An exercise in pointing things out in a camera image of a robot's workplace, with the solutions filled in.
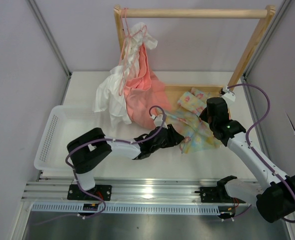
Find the floral pastel skirt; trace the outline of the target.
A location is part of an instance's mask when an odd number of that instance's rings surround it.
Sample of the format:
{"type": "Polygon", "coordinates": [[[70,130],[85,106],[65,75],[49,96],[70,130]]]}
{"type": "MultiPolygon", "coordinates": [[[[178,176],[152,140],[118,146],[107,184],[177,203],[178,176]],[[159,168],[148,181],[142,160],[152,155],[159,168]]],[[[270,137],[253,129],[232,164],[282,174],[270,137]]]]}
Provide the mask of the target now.
{"type": "Polygon", "coordinates": [[[211,93],[193,87],[180,96],[176,102],[178,108],[167,113],[166,123],[171,124],[184,137],[179,144],[183,154],[215,150],[221,146],[221,142],[213,136],[209,124],[200,119],[206,100],[211,97],[211,93]]]}

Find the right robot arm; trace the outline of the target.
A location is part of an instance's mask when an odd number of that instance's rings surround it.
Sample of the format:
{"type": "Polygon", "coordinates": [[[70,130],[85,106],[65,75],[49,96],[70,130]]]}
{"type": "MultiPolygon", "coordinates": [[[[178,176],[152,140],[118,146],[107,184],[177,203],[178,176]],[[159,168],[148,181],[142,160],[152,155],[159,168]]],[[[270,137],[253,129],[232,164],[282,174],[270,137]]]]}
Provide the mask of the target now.
{"type": "Polygon", "coordinates": [[[227,202],[231,198],[255,205],[269,223],[284,220],[295,223],[295,175],[282,171],[249,139],[249,132],[236,120],[229,118],[228,104],[222,97],[211,97],[200,119],[209,124],[215,138],[235,153],[260,184],[261,189],[247,185],[238,178],[216,188],[216,197],[227,202]]]}

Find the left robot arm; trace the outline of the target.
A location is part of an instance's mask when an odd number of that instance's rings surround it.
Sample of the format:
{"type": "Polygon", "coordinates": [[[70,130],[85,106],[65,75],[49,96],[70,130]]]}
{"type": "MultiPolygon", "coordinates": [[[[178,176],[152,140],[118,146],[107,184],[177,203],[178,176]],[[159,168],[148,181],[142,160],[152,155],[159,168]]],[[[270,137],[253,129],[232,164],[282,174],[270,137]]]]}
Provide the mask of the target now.
{"type": "Polygon", "coordinates": [[[68,158],[80,187],[78,194],[85,200],[96,195],[93,169],[108,156],[143,160],[159,149],[179,145],[185,137],[169,124],[156,127],[150,133],[131,140],[108,138],[101,128],[96,127],[67,145],[68,158]]]}

